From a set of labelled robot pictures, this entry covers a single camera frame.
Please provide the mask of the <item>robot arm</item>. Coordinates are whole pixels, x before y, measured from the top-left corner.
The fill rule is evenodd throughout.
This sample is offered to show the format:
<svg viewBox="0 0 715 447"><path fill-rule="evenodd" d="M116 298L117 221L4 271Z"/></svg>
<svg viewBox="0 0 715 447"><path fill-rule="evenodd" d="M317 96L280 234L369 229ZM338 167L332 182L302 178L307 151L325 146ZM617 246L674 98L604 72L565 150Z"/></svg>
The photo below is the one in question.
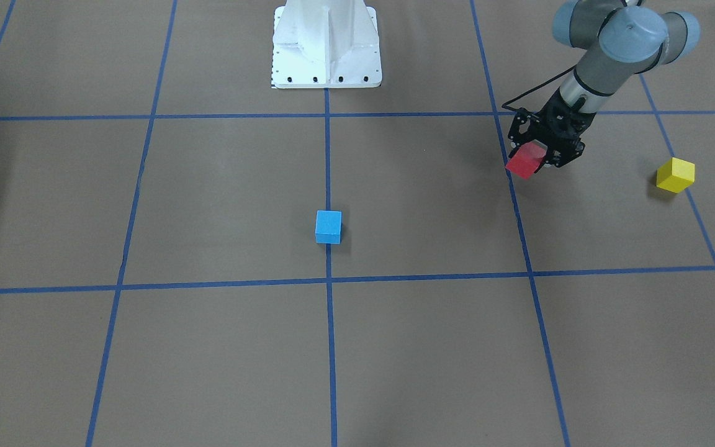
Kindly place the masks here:
<svg viewBox="0 0 715 447"><path fill-rule="evenodd" d="M641 1L567 1L554 14L552 34L584 55L565 71L564 82L541 110L515 110L508 161L533 143L544 151L536 169L561 167L581 156L581 137L605 102L630 77L693 51L701 26L689 12L659 14Z"/></svg>

